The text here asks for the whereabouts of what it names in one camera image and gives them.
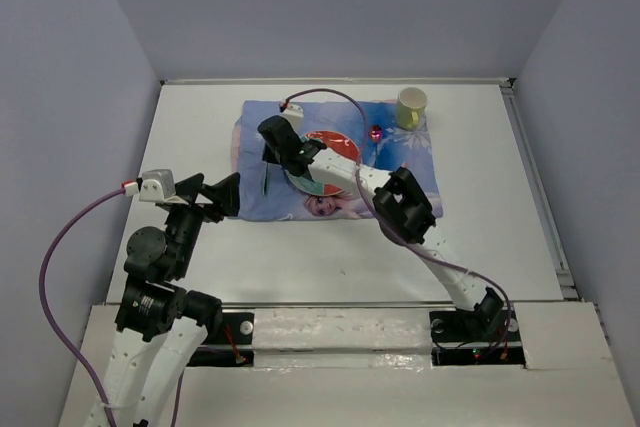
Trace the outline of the pale yellow mug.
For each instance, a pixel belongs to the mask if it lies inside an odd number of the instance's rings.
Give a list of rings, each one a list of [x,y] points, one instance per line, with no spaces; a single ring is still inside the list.
[[[396,100],[396,124],[405,130],[419,127],[428,103],[426,93],[417,87],[407,87],[398,93]]]

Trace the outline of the iridescent fork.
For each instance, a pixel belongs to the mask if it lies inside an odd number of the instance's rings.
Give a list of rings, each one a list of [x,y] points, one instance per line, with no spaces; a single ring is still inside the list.
[[[263,180],[262,180],[262,188],[261,188],[261,192],[262,192],[262,196],[267,196],[268,192],[269,192],[269,183],[270,183],[270,165],[269,163],[265,163],[265,169],[264,169],[264,173],[263,173]]]

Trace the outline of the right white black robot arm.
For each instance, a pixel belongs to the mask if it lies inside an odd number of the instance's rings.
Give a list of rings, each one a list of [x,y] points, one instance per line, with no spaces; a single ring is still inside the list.
[[[408,169],[372,168],[359,158],[340,155],[320,140],[303,140],[280,115],[262,121],[258,132],[265,141],[267,158],[287,173],[358,196],[385,236],[418,256],[444,287],[455,307],[456,327],[469,340],[487,341],[492,347],[506,341],[512,304],[505,290],[486,276],[433,256],[422,247],[436,218]]]

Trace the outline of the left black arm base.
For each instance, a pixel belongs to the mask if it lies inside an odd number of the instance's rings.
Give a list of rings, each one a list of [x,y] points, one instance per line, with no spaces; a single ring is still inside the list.
[[[208,334],[191,356],[188,367],[244,368],[253,365],[255,312],[225,309],[221,326]]]

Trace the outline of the blue princess print placemat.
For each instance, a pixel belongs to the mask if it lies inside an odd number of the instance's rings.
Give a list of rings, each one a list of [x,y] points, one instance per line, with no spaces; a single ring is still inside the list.
[[[364,132],[363,119],[358,109],[348,101],[302,102],[304,120],[299,133],[329,130],[349,137],[358,148],[363,148],[363,163],[372,166],[374,145],[369,133]],[[436,181],[432,158],[431,139],[427,122],[422,119],[415,130],[405,130],[396,124],[396,104],[393,102],[360,103],[368,125],[378,124],[384,131],[378,169],[394,171],[409,169],[425,192],[433,207],[433,214],[443,215],[442,202]],[[240,210],[238,217],[246,221],[307,221],[333,219],[363,219],[371,213],[355,195],[319,197],[307,195],[288,180],[280,166],[270,165],[268,195],[262,196],[265,163],[262,160],[264,140],[258,133],[259,124],[279,113],[279,103],[266,100],[247,100],[242,115],[232,134],[231,161],[240,173]]]

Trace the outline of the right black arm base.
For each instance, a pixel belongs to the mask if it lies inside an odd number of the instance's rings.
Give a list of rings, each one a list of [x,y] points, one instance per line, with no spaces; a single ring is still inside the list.
[[[431,361],[434,367],[473,365],[526,364],[516,313],[511,314],[508,333],[504,335],[506,312],[498,325],[488,333],[472,334],[458,322],[454,310],[429,313],[431,335]]]

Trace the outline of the iridescent spoon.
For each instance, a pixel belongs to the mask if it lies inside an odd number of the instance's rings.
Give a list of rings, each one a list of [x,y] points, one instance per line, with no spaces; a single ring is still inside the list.
[[[382,145],[384,131],[382,127],[378,124],[373,124],[369,131],[369,137],[371,142],[374,145],[374,160],[372,161],[372,166],[374,168],[378,167],[378,160],[380,155],[380,149]]]

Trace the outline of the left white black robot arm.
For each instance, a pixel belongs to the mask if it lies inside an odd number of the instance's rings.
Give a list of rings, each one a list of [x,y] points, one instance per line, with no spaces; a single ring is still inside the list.
[[[86,425],[153,425],[191,356],[219,335],[221,301],[176,283],[187,274],[203,224],[238,215],[240,179],[233,173],[208,185],[201,173],[175,181],[170,170],[155,169],[123,183],[125,196],[167,217],[162,227],[142,227],[127,241],[114,341]]]

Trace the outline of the teal and red plate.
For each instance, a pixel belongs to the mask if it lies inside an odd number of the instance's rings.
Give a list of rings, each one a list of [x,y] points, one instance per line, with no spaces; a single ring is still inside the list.
[[[301,136],[302,141],[308,139],[319,140],[328,148],[352,161],[355,161],[359,155],[358,146],[349,137],[335,131],[316,130]],[[294,187],[307,195],[327,197],[343,193],[343,190],[331,184],[318,183],[304,177],[294,177],[289,172],[286,172],[286,176]]]

